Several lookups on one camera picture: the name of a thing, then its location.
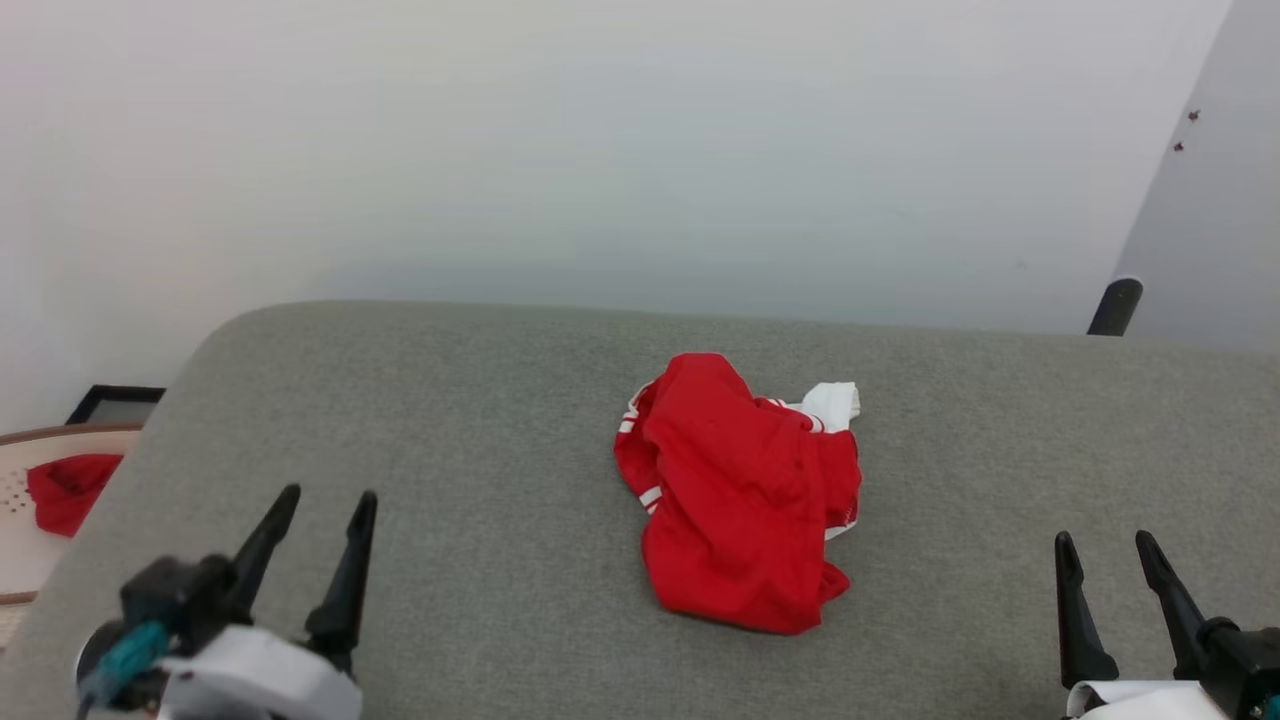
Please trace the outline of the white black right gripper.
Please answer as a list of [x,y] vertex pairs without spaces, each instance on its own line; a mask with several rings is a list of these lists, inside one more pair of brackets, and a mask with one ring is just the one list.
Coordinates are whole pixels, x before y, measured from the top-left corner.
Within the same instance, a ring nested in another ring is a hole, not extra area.
[[1277,719],[1277,628],[1243,632],[1226,618],[1206,621],[1160,543],[1135,533],[1146,583],[1157,596],[1175,667],[1170,682],[1120,682],[1088,606],[1071,534],[1053,539],[1060,682],[1066,719]]

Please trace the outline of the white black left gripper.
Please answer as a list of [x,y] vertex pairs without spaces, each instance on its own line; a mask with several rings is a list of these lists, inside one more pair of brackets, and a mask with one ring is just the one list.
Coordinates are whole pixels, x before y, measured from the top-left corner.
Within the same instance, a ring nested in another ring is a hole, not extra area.
[[361,493],[346,548],[303,629],[306,647],[251,623],[275,547],[301,488],[288,484],[233,562],[166,556],[120,589],[122,615],[101,625],[76,661],[76,715],[152,719],[357,719],[364,693],[349,675],[371,565],[378,495]]

